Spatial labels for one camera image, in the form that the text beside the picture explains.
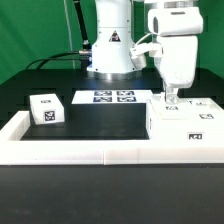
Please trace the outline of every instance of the white block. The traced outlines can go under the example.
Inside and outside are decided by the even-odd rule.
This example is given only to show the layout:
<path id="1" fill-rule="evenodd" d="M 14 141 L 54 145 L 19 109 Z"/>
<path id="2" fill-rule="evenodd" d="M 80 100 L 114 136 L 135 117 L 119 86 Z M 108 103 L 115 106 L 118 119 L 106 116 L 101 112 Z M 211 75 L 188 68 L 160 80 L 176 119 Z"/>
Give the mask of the white block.
<path id="1" fill-rule="evenodd" d="M 64 122 L 64 107 L 55 94 L 30 96 L 30 106 L 35 124 Z"/>
<path id="2" fill-rule="evenodd" d="M 209 98 L 179 99 L 175 105 L 154 95 L 147 102 L 146 129 L 151 140 L 220 141 L 224 111 Z"/>
<path id="3" fill-rule="evenodd" d="M 29 111 L 18 111 L 0 131 L 0 140 L 19 141 L 30 127 Z"/>

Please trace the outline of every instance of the table surface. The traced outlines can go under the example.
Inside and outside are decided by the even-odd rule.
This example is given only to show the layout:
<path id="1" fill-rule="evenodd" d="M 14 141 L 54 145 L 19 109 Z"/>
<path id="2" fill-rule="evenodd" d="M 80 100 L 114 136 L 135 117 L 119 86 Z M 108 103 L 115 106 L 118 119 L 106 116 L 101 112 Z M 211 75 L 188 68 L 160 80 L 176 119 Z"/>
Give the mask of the table surface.
<path id="1" fill-rule="evenodd" d="M 206 69 L 198 69 L 193 86 L 179 91 L 180 97 L 211 97 L 224 105 L 224 80 Z M 159 93 L 162 81 L 155 70 L 123 81 L 87 78 L 81 70 L 26 70 L 0 86 L 0 128 L 18 110 L 30 110 L 29 96 L 55 93 L 65 109 L 65 122 L 34 125 L 22 140 L 129 140 L 148 139 L 145 104 L 72 105 L 77 90 L 151 90 Z"/>
<path id="2" fill-rule="evenodd" d="M 29 109 L 30 94 L 54 91 L 68 105 L 76 90 L 159 92 L 157 75 L 144 71 L 140 79 L 105 82 L 80 71 L 22 71 L 0 86 L 1 126 Z M 222 79 L 200 69 L 192 88 L 179 95 L 212 97 L 223 107 L 223 87 Z M 0 180 L 0 223 L 223 223 L 223 164 L 1 166 Z"/>

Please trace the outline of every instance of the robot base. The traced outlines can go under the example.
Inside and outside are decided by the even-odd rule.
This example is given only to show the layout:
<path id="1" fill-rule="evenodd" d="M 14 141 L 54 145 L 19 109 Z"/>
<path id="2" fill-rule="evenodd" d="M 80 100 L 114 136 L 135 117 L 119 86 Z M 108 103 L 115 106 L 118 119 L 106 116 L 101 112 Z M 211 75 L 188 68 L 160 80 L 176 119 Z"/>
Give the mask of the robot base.
<path id="1" fill-rule="evenodd" d="M 90 78 L 104 79 L 104 80 L 126 80 L 141 77 L 142 71 L 135 70 L 128 73 L 101 73 L 97 71 L 87 71 L 87 76 Z"/>
<path id="2" fill-rule="evenodd" d="M 161 95 L 147 102 L 146 129 L 159 141 L 223 141 L 224 111 L 209 98 L 179 99 L 167 104 Z"/>

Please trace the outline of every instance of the black and white pattern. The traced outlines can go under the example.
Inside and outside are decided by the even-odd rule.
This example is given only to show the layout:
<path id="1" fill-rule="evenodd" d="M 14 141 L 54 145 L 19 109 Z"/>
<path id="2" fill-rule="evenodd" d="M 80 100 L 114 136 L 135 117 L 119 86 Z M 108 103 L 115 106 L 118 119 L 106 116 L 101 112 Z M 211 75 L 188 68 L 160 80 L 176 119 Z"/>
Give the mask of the black and white pattern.
<path id="1" fill-rule="evenodd" d="M 201 119 L 214 119 L 212 114 L 199 114 L 199 116 L 201 117 Z"/>
<path id="2" fill-rule="evenodd" d="M 112 91 L 95 91 L 94 96 L 112 96 Z"/>
<path id="3" fill-rule="evenodd" d="M 85 90 L 76 91 L 72 104 L 146 103 L 150 90 Z"/>
<path id="4" fill-rule="evenodd" d="M 55 111 L 45 111 L 44 112 L 44 121 L 55 121 Z"/>
<path id="5" fill-rule="evenodd" d="M 129 97 L 118 97 L 117 101 L 120 103 L 133 103 L 133 102 L 137 102 L 136 98 L 133 96 L 129 96 Z"/>
<path id="6" fill-rule="evenodd" d="M 167 110 L 179 110 L 178 107 L 176 106 L 170 106 L 170 107 L 166 107 Z"/>
<path id="7" fill-rule="evenodd" d="M 134 91 L 117 91 L 118 96 L 134 96 Z"/>
<path id="8" fill-rule="evenodd" d="M 188 133 L 189 140 L 203 140 L 203 133 Z"/>
<path id="9" fill-rule="evenodd" d="M 93 102 L 94 103 L 111 103 L 112 97 L 94 97 Z"/>
<path id="10" fill-rule="evenodd" d="M 41 100 L 41 103 L 51 103 L 50 100 Z"/>

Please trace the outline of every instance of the cable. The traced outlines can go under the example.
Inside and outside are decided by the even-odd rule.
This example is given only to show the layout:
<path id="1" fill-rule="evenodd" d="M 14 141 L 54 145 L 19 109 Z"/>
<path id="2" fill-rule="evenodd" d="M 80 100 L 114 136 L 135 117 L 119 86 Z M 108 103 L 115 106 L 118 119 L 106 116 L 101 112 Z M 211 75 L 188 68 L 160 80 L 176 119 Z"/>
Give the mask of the cable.
<path id="1" fill-rule="evenodd" d="M 33 64 L 40 62 L 40 61 L 82 61 L 83 59 L 78 59 L 78 58 L 45 58 L 45 59 L 38 59 L 35 60 L 33 62 L 31 62 L 29 65 L 27 65 L 27 67 L 25 68 L 25 70 L 28 70 Z"/>
<path id="2" fill-rule="evenodd" d="M 145 40 L 146 38 L 148 38 L 149 36 L 151 36 L 151 33 L 146 34 L 144 37 L 142 37 L 135 45 L 140 44 L 143 40 Z"/>
<path id="3" fill-rule="evenodd" d="M 69 15 L 68 15 L 67 0 L 64 0 L 64 8 L 65 8 L 65 17 L 66 17 L 67 27 L 68 27 L 68 37 L 69 37 L 70 50 L 73 51 L 72 31 L 71 31 L 71 24 L 70 24 Z"/>
<path id="4" fill-rule="evenodd" d="M 79 54 L 79 52 L 78 51 L 70 51 L 70 52 L 65 52 L 65 53 L 53 55 L 53 56 L 43 60 L 43 62 L 40 63 L 36 69 L 40 69 L 41 67 L 43 67 L 52 58 L 59 58 L 59 57 L 64 57 L 64 56 L 68 56 L 68 55 L 75 55 L 75 54 Z"/>

